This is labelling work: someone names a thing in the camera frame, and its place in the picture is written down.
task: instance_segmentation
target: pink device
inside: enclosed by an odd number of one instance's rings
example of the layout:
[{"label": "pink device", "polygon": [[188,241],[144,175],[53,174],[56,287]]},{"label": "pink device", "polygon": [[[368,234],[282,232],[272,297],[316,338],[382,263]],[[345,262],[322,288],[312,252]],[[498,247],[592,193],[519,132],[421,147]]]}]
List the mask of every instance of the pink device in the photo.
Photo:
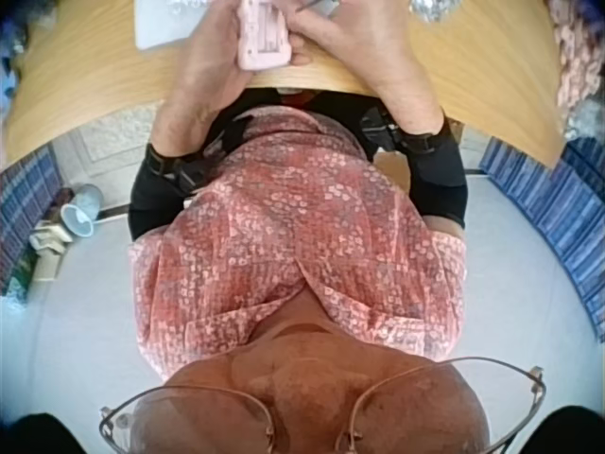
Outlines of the pink device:
[{"label": "pink device", "polygon": [[242,0],[238,64],[245,71],[286,66],[292,59],[285,17],[271,0]]}]

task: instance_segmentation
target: floral pattern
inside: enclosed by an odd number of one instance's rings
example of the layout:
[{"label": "floral pattern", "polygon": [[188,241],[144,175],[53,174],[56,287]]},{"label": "floral pattern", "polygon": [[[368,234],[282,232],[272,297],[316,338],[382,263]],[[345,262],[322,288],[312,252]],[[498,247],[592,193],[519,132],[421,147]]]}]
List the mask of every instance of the floral pattern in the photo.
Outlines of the floral pattern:
[{"label": "floral pattern", "polygon": [[166,378],[245,344],[305,285],[352,336],[444,357],[460,332],[464,243],[428,230],[333,120],[287,107],[248,114],[245,143],[217,178],[131,248],[151,365]]}]

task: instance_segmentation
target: person's right hand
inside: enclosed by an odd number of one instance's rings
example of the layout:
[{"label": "person's right hand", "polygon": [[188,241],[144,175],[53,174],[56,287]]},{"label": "person's right hand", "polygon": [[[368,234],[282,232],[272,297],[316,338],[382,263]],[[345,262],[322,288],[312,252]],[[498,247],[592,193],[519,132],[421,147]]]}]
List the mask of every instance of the person's right hand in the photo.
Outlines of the person's right hand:
[{"label": "person's right hand", "polygon": [[273,0],[288,27],[342,61],[376,93],[390,90],[417,64],[407,37],[408,0],[342,0],[332,18],[301,0]]}]

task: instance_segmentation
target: light wood tabletop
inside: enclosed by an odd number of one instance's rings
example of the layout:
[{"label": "light wood tabletop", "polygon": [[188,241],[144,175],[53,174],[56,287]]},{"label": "light wood tabletop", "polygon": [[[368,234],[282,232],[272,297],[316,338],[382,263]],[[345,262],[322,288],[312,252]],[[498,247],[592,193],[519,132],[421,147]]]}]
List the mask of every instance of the light wood tabletop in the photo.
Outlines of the light wood tabletop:
[{"label": "light wood tabletop", "polygon": [[[55,28],[33,30],[4,138],[10,162],[91,120],[166,96],[179,46],[137,50],[133,4],[61,0]],[[447,115],[548,166],[563,147],[552,33],[543,0],[463,0],[441,24],[411,23]],[[252,85],[370,93],[337,61],[314,54],[313,64],[268,71]]]}]

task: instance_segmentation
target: brown object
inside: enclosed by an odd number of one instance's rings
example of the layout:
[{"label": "brown object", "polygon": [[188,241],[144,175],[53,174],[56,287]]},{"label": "brown object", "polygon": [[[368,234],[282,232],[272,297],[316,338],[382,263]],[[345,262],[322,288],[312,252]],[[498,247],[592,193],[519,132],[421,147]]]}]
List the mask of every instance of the brown object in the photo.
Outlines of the brown object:
[{"label": "brown object", "polygon": [[[466,0],[442,24],[413,18],[410,31],[448,116],[556,164],[559,49],[544,3]],[[9,161],[91,120],[166,97],[178,49],[135,48],[131,0],[62,0],[56,27],[32,30],[5,134]],[[312,65],[268,71],[252,85],[369,93],[340,63],[313,54]]]}]

